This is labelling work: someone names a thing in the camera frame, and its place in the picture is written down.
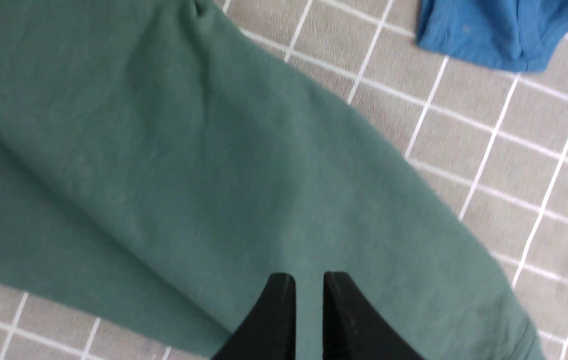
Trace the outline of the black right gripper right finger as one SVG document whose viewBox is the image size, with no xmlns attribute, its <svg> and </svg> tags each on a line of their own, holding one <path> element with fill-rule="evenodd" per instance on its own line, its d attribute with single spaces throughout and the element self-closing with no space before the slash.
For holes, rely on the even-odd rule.
<svg viewBox="0 0 568 360">
<path fill-rule="evenodd" d="M 325 360 L 421 360 L 346 272 L 323 275 Z"/>
</svg>

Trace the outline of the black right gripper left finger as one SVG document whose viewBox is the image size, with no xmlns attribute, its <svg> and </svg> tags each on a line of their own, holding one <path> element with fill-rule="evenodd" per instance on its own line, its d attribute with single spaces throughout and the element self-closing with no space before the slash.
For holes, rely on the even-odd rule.
<svg viewBox="0 0 568 360">
<path fill-rule="evenodd" d="M 273 273 L 252 310 L 213 359 L 293 360 L 296 335 L 294 278 L 287 273 Z"/>
</svg>

